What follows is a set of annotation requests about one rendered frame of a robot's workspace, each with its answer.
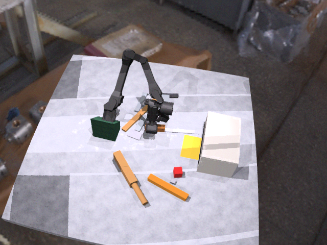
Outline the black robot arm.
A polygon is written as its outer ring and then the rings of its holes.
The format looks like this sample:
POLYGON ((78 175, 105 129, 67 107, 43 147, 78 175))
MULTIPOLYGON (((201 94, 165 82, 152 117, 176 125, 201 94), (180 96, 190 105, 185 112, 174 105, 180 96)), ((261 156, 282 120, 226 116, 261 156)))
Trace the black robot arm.
POLYGON ((120 69, 120 73, 118 76, 118 80, 116 82, 115 89, 111 94, 109 101, 104 105, 104 113, 102 120, 114 122, 116 118, 116 108, 123 103, 124 96, 122 96, 122 90, 124 87, 125 80, 127 78, 127 74, 129 71, 129 67, 132 62, 136 60, 140 62, 144 73, 146 75, 146 79, 148 82, 149 93, 152 99, 145 99, 144 105, 148 105, 148 112, 151 114, 155 114, 158 112, 158 120, 167 122, 170 118, 169 115, 172 115, 173 112, 173 102, 166 102, 162 98, 162 91, 159 88, 158 84, 155 82, 153 73, 151 71, 148 59, 139 54, 136 54, 135 51, 131 49, 125 49, 123 51, 122 56, 122 67, 120 69), (159 108, 159 109, 158 109, 159 108))

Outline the red block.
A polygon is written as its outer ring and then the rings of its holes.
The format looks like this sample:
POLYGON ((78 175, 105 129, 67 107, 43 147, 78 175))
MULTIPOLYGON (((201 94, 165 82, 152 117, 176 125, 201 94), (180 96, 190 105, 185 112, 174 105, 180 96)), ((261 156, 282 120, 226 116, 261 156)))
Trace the red block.
POLYGON ((174 172, 174 177, 175 178, 181 178, 182 177, 182 168, 181 167, 175 167, 173 172, 174 172))

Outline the brown cylinder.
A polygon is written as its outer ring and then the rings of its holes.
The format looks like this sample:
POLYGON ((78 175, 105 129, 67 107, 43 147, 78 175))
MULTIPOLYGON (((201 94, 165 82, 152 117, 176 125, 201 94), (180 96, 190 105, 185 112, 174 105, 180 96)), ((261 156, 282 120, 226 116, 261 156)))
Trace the brown cylinder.
POLYGON ((173 128, 165 128, 165 125, 157 124, 158 132, 173 132, 173 133, 187 133, 187 134, 199 134, 199 130, 187 130, 187 129, 173 129, 173 128))

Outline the black screwdriver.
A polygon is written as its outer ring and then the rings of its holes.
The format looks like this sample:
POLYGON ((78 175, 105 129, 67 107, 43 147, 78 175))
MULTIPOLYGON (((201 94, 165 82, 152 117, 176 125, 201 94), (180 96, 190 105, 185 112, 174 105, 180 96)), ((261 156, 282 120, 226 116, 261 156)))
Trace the black screwdriver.
POLYGON ((179 98, 178 93, 162 93, 162 94, 167 94, 167 95, 169 95, 170 97, 173 97, 173 98, 179 98))

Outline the orange block with cylindrical handle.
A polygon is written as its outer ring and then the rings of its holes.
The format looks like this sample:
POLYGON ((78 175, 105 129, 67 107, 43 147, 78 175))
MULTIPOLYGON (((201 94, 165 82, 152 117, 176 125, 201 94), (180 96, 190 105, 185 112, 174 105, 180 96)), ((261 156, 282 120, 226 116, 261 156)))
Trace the orange block with cylindrical handle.
POLYGON ((130 188, 132 187, 135 191, 136 195, 138 196, 139 200, 141 201, 142 205, 146 205, 148 201, 146 200, 145 196, 141 192, 139 186, 137 185, 137 179, 134 176, 131 168, 127 164, 124 156, 122 155, 121 151, 117 151, 113 153, 113 158, 115 159, 120 171, 122 172, 124 178, 126 179, 130 188))

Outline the orange bar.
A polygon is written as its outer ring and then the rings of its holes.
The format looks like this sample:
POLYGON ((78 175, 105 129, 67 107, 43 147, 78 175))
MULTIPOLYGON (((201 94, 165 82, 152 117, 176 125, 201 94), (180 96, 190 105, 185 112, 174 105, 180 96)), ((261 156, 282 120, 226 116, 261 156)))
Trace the orange bar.
POLYGON ((147 112, 148 105, 145 105, 132 119, 130 119, 123 127, 122 130, 127 132, 141 117, 147 112))
POLYGON ((189 194, 186 192, 174 187, 173 185, 169 184, 168 182, 163 181, 162 179, 156 177, 153 174, 150 174, 148 177, 148 181, 153 183, 159 188, 162 188, 163 190, 167 191, 168 193, 176 196, 177 198, 182 199, 184 202, 188 198, 189 194))

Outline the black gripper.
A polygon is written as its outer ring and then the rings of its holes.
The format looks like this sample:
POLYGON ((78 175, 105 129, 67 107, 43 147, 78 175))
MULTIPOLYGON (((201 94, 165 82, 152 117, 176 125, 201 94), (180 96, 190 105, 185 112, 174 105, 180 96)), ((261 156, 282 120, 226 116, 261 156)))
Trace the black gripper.
POLYGON ((149 123, 146 124, 146 133, 157 134, 158 126, 155 121, 158 120, 158 112, 155 114, 147 112, 147 120, 149 121, 149 123))

